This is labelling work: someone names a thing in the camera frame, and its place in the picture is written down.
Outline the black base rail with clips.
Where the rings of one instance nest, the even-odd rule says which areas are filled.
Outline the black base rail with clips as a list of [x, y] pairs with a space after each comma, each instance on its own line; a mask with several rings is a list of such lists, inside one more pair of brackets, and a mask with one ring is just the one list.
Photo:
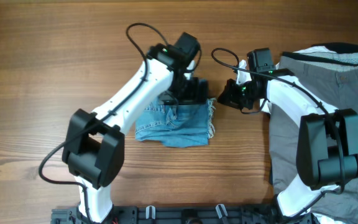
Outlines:
[[269, 205], [243, 205], [214, 207], [165, 207], [149, 205], [145, 208], [115, 206], [103, 223], [120, 224], [253, 224], [253, 223], [305, 223], [316, 224], [318, 219], [308, 213], [288, 221], [276, 208]]

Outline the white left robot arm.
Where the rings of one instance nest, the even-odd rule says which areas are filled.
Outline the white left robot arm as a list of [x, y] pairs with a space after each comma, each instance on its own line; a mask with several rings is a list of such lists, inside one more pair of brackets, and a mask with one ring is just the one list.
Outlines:
[[90, 113], [78, 109], [71, 116], [62, 161], [82, 191], [77, 207], [81, 221], [108, 220], [111, 182], [124, 163], [125, 136], [153, 100], [163, 105], [206, 102], [208, 84], [187, 76], [200, 51], [197, 42], [152, 46], [137, 73], [110, 100]]

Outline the black and grey mesh garment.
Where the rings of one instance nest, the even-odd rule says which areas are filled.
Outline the black and grey mesh garment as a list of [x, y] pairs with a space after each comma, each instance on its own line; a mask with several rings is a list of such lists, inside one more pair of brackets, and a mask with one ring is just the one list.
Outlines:
[[283, 52], [282, 56], [338, 72], [358, 69], [357, 44], [344, 42], [314, 44], [307, 49]]

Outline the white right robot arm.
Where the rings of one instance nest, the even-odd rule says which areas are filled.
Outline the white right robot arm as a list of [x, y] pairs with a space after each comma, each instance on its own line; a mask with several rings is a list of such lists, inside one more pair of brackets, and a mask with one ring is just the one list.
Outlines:
[[358, 114], [339, 110], [307, 90], [287, 69], [251, 72], [243, 81], [229, 79], [218, 102], [252, 114], [261, 107], [280, 107], [299, 128], [296, 169], [290, 185], [277, 195], [277, 212], [292, 221], [326, 194], [339, 194], [358, 178]]

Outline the light blue denim jeans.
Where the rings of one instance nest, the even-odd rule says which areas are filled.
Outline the light blue denim jeans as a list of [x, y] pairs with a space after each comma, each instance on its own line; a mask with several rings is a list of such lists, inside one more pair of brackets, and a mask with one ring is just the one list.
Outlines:
[[214, 137], [213, 105], [208, 82], [201, 80], [203, 103], [163, 105], [155, 98], [135, 122], [135, 139], [158, 141], [166, 147], [205, 146]]

